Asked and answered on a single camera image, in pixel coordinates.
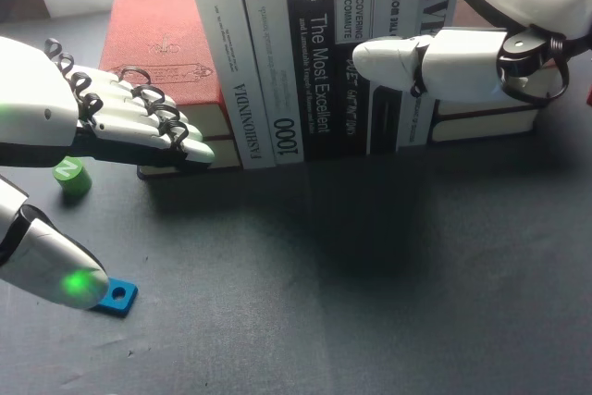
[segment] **red object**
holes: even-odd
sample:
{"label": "red object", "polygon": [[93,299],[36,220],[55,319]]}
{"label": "red object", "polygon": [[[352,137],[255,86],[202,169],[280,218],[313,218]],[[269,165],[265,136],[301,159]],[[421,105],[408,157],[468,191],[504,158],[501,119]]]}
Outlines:
{"label": "red object", "polygon": [[[171,96],[183,112],[191,105],[216,105],[224,115],[219,120],[226,125],[216,126],[217,134],[204,136],[231,135],[194,0],[114,0],[99,68],[118,74],[125,66],[148,71],[153,85]],[[136,73],[127,74],[125,80],[145,82]]]}

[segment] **green light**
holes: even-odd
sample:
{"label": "green light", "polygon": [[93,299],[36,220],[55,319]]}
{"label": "green light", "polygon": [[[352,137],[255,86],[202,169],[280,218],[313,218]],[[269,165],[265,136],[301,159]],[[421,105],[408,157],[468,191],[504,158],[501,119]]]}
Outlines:
{"label": "green light", "polygon": [[79,270],[62,279],[62,289],[70,296],[81,296],[89,291],[93,283],[92,272]]}

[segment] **black book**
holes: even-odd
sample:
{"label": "black book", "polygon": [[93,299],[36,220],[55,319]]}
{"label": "black book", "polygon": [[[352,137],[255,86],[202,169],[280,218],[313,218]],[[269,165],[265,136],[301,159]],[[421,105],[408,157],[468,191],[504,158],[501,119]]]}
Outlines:
{"label": "black book", "polygon": [[288,0],[307,161],[339,156],[333,0]]}
{"label": "black book", "polygon": [[359,75],[353,50],[372,38],[374,0],[335,0],[339,131],[344,155],[366,155],[370,81]]}

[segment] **gray table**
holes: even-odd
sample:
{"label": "gray table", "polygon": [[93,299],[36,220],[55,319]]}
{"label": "gray table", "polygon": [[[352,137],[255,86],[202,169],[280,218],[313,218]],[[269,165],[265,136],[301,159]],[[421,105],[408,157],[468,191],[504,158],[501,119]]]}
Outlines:
{"label": "gray table", "polygon": [[[107,22],[0,34],[93,67]],[[537,136],[413,157],[154,183],[89,160],[78,205],[48,170],[0,168],[140,287],[119,320],[0,283],[0,392],[588,394],[589,56],[573,76]]]}

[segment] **row of books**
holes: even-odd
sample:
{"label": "row of books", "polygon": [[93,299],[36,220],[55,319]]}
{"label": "row of books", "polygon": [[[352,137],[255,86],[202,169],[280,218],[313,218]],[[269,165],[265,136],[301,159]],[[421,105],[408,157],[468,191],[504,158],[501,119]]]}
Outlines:
{"label": "row of books", "polygon": [[115,0],[101,69],[146,69],[212,146],[212,168],[273,167],[531,130],[537,111],[517,101],[437,104],[357,73],[358,43],[437,33],[452,25],[456,3]]}

